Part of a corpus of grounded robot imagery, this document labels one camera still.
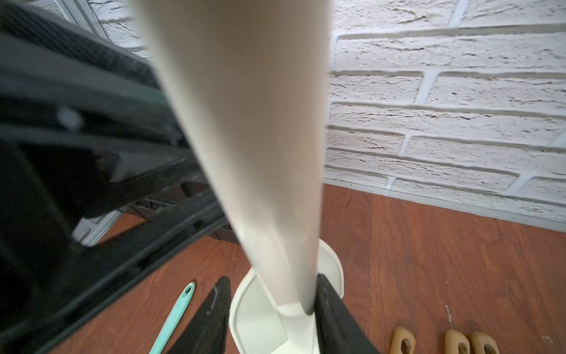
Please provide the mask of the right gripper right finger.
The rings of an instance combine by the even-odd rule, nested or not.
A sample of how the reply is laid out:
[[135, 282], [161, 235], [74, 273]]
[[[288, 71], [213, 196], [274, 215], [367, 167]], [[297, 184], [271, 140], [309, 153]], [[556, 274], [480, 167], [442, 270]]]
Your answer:
[[320, 353], [379, 353], [323, 274], [316, 279], [314, 312]]

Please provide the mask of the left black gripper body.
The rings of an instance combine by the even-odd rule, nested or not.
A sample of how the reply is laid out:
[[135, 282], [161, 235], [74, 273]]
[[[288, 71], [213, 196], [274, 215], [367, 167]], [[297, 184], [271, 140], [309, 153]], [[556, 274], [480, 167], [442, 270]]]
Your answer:
[[211, 189], [99, 246], [73, 233], [203, 171], [150, 64], [1, 3], [1, 351], [47, 353], [228, 221]]

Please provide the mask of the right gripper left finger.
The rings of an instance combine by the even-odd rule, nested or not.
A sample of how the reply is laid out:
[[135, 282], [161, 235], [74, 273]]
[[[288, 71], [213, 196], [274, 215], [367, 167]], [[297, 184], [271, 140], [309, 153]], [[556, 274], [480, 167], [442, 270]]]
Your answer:
[[225, 353], [230, 305], [231, 283], [221, 277], [168, 353]]

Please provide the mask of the grey spatula mint handle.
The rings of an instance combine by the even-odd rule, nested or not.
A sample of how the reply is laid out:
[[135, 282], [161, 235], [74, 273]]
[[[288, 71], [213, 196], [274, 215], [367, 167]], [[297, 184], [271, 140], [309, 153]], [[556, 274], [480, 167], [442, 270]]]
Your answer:
[[170, 340], [170, 337], [172, 336], [178, 323], [181, 321], [181, 318], [184, 315], [186, 309], [188, 308], [192, 300], [193, 294], [195, 292], [195, 288], [196, 288], [196, 283], [191, 282], [181, 292], [180, 296], [175, 302], [175, 305], [172, 307], [167, 319], [162, 325], [162, 329], [160, 330], [158, 336], [156, 337], [156, 340], [153, 343], [153, 346], [150, 349], [149, 354], [161, 354], [163, 352], [167, 343]]

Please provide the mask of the cream spatula wooden handle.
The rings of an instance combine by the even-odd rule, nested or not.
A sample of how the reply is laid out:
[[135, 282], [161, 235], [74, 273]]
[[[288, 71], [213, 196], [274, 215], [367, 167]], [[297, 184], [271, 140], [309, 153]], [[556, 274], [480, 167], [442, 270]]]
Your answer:
[[416, 337], [406, 327], [399, 326], [394, 330], [389, 354], [414, 354]]
[[447, 330], [445, 333], [445, 354], [471, 354], [468, 338], [458, 330]]
[[497, 342], [487, 333], [474, 331], [470, 336], [474, 354], [500, 354]]

